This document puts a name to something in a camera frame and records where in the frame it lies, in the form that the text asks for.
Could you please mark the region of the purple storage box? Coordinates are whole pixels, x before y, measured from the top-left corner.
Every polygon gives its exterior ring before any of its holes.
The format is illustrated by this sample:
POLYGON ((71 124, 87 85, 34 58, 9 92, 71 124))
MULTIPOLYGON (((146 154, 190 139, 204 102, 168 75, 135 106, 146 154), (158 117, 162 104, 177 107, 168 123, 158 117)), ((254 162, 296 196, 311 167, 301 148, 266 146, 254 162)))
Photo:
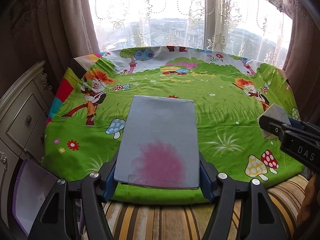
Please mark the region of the purple storage box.
POLYGON ((56 176, 35 162, 29 159, 22 162, 14 186, 12 214, 27 237, 42 204, 57 180, 56 176))

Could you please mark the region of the striped sofa cushion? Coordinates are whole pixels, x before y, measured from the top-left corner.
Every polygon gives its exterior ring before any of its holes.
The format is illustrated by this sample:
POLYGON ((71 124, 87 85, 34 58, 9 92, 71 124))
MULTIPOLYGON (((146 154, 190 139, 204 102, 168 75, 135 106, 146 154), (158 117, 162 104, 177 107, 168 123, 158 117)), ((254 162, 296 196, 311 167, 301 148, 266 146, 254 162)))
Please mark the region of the striped sofa cushion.
MULTIPOLYGON (((279 212, 287 239, 293 237, 308 180, 296 175, 268 189, 279 212)), ((119 202, 103 204, 114 239, 201 239, 213 206, 139 206, 119 202)))

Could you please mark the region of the left brown curtain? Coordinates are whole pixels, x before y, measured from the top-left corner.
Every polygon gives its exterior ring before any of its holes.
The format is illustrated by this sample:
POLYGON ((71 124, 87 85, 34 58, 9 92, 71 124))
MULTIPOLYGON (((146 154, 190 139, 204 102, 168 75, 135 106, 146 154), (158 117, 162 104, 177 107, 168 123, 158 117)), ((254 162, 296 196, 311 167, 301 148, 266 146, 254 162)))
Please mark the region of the left brown curtain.
POLYGON ((73 58, 99 51, 88 0, 17 0, 10 24, 22 64, 44 60, 57 80, 73 58))

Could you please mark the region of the colourful cartoon print cloth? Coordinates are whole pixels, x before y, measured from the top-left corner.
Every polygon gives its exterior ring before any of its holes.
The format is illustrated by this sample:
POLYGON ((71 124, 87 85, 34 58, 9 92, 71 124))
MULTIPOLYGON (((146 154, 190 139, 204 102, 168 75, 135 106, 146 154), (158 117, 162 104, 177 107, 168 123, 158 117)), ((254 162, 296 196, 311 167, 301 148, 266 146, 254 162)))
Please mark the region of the colourful cartoon print cloth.
POLYGON ((81 56, 51 106, 41 164, 74 181, 118 154, 114 199, 140 204, 205 202, 199 157, 269 187, 303 170, 259 127, 274 106, 299 119, 281 71, 245 57, 176 46, 81 56))

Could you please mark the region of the white lid box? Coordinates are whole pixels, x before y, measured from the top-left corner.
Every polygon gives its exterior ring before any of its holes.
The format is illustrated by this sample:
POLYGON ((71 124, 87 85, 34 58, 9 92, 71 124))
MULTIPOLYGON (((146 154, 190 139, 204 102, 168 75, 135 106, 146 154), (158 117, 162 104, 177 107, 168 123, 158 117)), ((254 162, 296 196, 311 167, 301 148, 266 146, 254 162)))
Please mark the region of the white lid box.
POLYGON ((192 100, 134 96, 114 179, 160 189, 199 188, 199 143, 192 100))

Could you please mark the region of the right brown curtain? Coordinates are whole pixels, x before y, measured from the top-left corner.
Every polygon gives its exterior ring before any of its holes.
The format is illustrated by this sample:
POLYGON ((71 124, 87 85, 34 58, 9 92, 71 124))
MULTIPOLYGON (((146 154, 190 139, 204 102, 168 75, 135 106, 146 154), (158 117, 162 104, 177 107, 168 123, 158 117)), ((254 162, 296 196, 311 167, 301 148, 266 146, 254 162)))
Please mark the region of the right brown curtain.
POLYGON ((284 0, 292 16, 289 51, 283 70, 303 121, 319 122, 319 28, 303 0, 284 0))

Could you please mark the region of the white lace curtain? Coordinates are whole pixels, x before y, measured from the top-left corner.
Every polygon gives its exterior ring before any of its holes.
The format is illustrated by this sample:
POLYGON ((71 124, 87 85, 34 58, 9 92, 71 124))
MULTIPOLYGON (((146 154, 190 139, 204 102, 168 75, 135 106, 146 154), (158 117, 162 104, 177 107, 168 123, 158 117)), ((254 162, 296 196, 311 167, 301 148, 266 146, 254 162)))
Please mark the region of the white lace curtain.
POLYGON ((282 67, 292 18, 284 0, 89 0, 99 49, 186 46, 282 67))

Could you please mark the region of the cream ornate dresser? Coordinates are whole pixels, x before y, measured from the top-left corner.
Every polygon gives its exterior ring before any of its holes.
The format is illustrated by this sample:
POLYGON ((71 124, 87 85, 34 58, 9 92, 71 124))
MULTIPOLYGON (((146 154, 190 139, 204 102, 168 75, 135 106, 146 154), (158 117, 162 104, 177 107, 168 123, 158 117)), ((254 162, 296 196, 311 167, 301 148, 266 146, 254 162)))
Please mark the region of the cream ornate dresser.
POLYGON ((34 64, 1 98, 1 218, 8 224, 9 187, 16 165, 44 155, 44 130, 53 92, 45 61, 34 64))

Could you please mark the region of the brown curtain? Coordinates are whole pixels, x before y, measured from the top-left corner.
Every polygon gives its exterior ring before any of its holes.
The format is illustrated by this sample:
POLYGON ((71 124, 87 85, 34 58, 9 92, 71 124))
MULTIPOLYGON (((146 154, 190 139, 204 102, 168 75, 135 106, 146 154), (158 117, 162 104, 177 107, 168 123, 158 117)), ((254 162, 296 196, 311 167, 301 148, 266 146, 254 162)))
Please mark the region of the brown curtain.
POLYGON ((289 51, 283 70, 303 121, 319 122, 319 28, 303 0, 284 0, 292 16, 289 51))
POLYGON ((73 58, 99 51, 88 0, 17 0, 10 24, 22 64, 44 60, 57 80, 73 58))

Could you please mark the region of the white tall box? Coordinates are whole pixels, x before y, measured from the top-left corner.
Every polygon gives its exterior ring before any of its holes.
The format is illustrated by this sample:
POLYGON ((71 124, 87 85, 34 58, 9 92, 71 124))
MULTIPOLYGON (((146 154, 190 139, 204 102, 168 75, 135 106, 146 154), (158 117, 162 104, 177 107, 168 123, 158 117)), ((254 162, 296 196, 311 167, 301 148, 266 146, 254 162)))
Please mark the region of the white tall box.
POLYGON ((257 118, 257 122, 263 138, 267 140, 277 139, 278 132, 276 129, 281 129, 283 124, 291 126, 285 109, 275 103, 257 118))

